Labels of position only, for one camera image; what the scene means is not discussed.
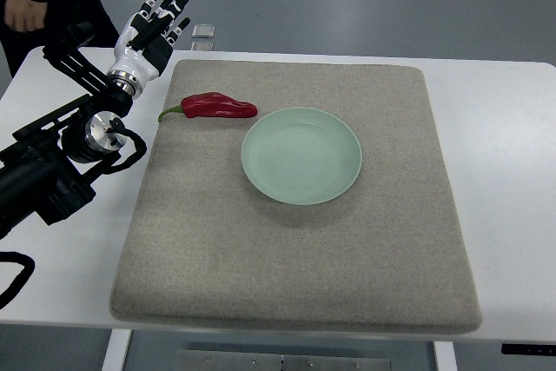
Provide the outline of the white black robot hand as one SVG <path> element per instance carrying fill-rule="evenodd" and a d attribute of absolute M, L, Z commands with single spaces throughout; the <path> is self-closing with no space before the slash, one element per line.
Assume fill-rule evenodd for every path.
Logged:
<path fill-rule="evenodd" d="M 183 15 L 189 0 L 145 0 L 126 23 L 114 48 L 108 77 L 138 95 L 166 69 L 178 38 L 190 23 Z"/>

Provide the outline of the person's bare hand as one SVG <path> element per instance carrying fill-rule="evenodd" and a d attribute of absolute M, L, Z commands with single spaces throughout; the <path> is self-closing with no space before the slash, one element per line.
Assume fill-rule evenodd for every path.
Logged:
<path fill-rule="evenodd" d="M 42 30 L 45 27 L 45 18 L 48 4 L 32 0 L 5 0 L 4 23 L 11 29 L 20 33 Z"/>

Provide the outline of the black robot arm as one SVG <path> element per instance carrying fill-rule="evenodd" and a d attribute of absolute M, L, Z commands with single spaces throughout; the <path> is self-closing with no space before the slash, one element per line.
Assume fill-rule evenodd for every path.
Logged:
<path fill-rule="evenodd" d="M 86 89 L 86 94 L 13 133 L 2 150 L 1 234 L 33 213 L 51 225 L 89 204 L 100 176 L 128 169 L 146 154 L 146 142 L 125 127 L 133 104 L 80 52 L 94 36 L 90 23 L 70 26 L 43 49 L 52 67 Z"/>

